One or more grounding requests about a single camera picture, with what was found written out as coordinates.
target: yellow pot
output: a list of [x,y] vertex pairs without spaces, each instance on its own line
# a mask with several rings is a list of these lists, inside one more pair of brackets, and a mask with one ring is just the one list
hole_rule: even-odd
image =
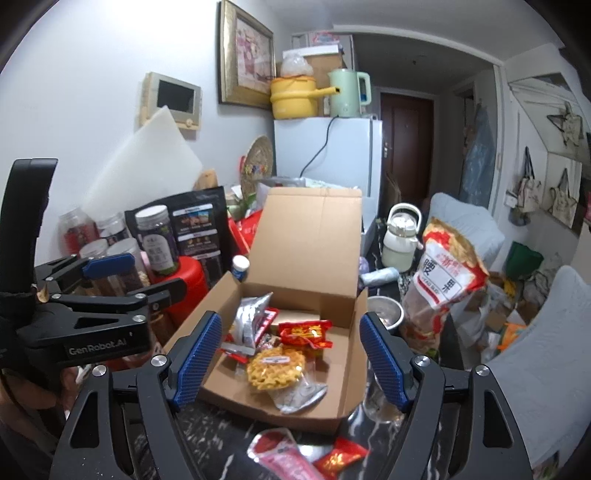
[[279,77],[271,81],[271,104],[277,119],[318,115],[318,97],[340,93],[337,87],[316,89],[314,77]]

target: cardboard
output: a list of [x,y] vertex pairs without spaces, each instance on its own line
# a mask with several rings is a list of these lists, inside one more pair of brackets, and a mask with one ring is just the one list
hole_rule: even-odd
[[207,310],[218,312],[224,335],[242,297],[273,292],[271,306],[313,312],[330,319],[333,342],[317,361],[316,379],[327,393],[312,407],[283,415],[266,393],[253,393],[236,362],[217,356],[199,398],[255,420],[308,432],[336,433],[342,419],[363,401],[367,357],[359,321],[367,291],[356,296],[361,193],[346,189],[273,188],[267,198],[249,259],[246,281],[230,273],[211,289],[164,347],[188,335]]

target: black gripper frame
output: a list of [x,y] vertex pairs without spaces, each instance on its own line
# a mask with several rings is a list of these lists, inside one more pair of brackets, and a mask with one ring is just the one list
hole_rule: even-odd
[[139,479],[130,417],[144,426],[161,480],[205,480],[185,444],[166,392],[176,387],[181,367],[213,315],[206,312],[191,335],[174,344],[165,363],[146,362],[120,372],[106,369],[100,376],[93,373],[89,377],[60,438],[50,480]]
[[444,403],[459,404],[460,413],[448,476],[443,478],[532,478],[521,433],[488,367],[466,372],[439,367],[430,359],[421,362],[422,357],[413,354],[402,338],[390,335],[375,313],[368,316],[403,375],[409,376],[405,390],[408,398],[414,398],[379,480],[424,478]]

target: white thermos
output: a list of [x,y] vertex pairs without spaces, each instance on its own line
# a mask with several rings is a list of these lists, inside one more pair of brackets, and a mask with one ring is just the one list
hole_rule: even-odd
[[[418,221],[402,210],[410,210],[417,214]],[[414,251],[422,247],[417,235],[421,228],[423,216],[418,208],[410,203],[394,205],[386,221],[386,234],[382,248],[384,267],[394,267],[400,273],[406,272],[413,264]]]

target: hanging bag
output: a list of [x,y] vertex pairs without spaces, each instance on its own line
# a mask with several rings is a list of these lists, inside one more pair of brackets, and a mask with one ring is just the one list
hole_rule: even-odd
[[535,212],[541,205],[542,182],[535,179],[530,149],[525,148],[524,176],[519,183],[517,206],[522,213]]
[[558,187],[550,189],[552,207],[548,212],[554,218],[571,228],[573,226],[574,213],[577,209],[577,200],[570,196],[569,173],[566,168],[562,172]]

